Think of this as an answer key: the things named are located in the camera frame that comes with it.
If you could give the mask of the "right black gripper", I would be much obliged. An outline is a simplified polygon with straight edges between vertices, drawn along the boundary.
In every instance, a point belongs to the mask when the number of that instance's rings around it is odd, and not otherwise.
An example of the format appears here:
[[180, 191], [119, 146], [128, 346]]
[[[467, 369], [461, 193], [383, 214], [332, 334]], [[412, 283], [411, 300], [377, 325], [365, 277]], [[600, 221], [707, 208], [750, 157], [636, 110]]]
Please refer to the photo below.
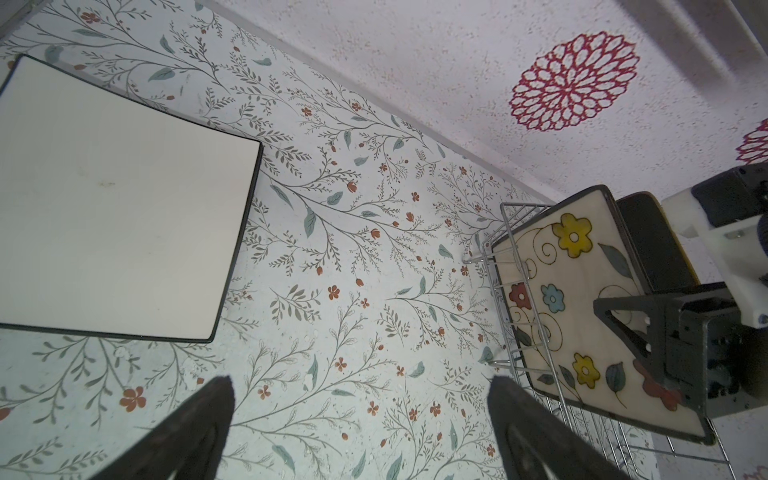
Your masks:
[[[697, 238], [718, 282], [683, 290], [597, 298], [594, 314], [669, 390], [681, 332], [693, 336], [694, 391], [709, 418], [767, 403], [767, 167], [732, 168], [663, 201], [671, 229]], [[680, 311], [679, 299], [683, 297]]]

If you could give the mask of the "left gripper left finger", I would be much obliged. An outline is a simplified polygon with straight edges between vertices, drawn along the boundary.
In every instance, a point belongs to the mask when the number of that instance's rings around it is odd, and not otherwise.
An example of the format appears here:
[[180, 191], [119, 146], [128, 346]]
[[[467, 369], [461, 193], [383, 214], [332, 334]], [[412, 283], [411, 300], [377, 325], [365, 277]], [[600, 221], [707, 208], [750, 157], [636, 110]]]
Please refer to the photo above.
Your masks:
[[94, 477], [213, 479], [234, 408], [231, 378], [217, 376]]

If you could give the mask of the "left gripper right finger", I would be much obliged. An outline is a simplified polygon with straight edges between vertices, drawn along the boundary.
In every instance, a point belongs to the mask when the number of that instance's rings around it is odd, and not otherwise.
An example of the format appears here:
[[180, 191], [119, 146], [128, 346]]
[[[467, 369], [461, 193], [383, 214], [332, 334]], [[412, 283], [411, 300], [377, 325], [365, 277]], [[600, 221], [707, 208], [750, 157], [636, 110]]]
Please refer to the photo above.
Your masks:
[[488, 412], [508, 479], [625, 479], [513, 379], [495, 376]]

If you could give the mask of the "dark square floral plate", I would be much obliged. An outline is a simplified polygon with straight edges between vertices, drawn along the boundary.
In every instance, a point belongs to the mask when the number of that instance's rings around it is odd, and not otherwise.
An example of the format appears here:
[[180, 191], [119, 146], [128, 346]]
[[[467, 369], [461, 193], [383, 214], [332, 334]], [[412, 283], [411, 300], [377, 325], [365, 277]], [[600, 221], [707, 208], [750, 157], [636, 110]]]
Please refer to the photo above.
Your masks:
[[516, 322], [538, 310], [546, 331], [520, 332], [522, 343], [547, 340], [524, 355], [542, 368], [547, 350], [562, 372], [564, 397], [587, 411], [632, 426], [711, 445], [714, 431], [684, 406], [682, 394], [655, 382], [626, 345], [594, 314], [597, 298], [643, 295], [647, 284], [618, 205], [604, 185], [549, 206], [511, 231], [529, 287], [506, 288]]

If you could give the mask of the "white square plate black rim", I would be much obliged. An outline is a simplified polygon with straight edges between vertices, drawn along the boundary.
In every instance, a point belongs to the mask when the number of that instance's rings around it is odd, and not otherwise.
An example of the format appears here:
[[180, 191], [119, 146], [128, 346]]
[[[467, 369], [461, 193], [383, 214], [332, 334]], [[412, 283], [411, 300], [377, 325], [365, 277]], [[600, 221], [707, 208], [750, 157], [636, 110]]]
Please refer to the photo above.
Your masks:
[[263, 145], [27, 55], [1, 88], [1, 324], [210, 342]]

